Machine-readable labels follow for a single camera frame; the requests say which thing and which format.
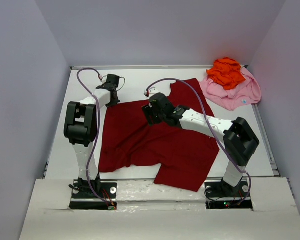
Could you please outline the dark red t shirt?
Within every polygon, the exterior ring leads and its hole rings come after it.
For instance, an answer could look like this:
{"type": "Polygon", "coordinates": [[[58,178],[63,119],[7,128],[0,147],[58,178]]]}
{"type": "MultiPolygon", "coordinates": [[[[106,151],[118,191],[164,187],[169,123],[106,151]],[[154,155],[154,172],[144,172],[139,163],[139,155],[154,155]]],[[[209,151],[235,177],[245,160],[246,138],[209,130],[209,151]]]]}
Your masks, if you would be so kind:
{"type": "Polygon", "coordinates": [[[155,184],[197,192],[220,151],[216,140],[164,122],[150,126],[142,111],[146,104],[133,101],[106,110],[100,172],[160,164],[155,184]]]}

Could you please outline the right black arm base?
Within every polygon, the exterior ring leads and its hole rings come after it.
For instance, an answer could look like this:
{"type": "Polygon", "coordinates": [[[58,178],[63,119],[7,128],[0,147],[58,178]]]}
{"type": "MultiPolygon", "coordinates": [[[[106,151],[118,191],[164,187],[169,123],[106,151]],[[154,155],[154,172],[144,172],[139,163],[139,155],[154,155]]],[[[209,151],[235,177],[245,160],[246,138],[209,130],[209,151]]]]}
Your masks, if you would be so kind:
{"type": "Polygon", "coordinates": [[[237,187],[232,187],[221,181],[204,183],[204,196],[207,210],[253,209],[249,184],[241,181],[237,187]]]}

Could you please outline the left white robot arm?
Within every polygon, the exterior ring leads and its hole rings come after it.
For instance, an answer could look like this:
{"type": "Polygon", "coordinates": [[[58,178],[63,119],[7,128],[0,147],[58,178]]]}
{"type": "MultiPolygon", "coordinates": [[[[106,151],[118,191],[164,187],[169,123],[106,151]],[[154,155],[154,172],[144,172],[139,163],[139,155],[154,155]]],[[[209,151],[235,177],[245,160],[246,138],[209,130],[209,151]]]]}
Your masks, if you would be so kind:
{"type": "Polygon", "coordinates": [[[94,158],[101,126],[101,108],[120,102],[120,79],[120,76],[109,74],[94,92],[88,91],[88,97],[67,105],[63,132],[77,159],[79,174],[74,187],[77,191],[96,194],[101,189],[100,173],[94,158]]]}

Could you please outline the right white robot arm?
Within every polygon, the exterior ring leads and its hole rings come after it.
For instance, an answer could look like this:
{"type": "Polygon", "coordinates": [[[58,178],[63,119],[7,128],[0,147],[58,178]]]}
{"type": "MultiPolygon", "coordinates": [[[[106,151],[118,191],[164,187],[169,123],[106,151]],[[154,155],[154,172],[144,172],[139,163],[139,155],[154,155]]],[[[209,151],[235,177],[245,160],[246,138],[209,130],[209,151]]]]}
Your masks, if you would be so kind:
{"type": "Polygon", "coordinates": [[[184,105],[173,106],[168,97],[155,89],[145,91],[148,104],[142,111],[149,125],[166,123],[186,131],[213,137],[229,159],[225,174],[217,190],[230,196],[240,190],[246,167],[256,152],[260,141],[248,122],[219,119],[199,113],[184,105]]]}

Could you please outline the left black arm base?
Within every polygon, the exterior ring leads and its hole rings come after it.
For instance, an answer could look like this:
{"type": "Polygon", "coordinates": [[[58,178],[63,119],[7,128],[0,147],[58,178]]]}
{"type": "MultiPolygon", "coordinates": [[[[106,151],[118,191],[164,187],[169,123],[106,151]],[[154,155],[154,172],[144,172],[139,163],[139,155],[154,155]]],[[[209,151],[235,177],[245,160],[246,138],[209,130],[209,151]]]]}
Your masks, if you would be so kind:
{"type": "Polygon", "coordinates": [[[71,198],[69,208],[71,210],[98,210],[115,211],[117,210],[117,191],[118,183],[115,181],[102,181],[97,197],[90,189],[79,187],[77,180],[70,184],[71,198]]]}

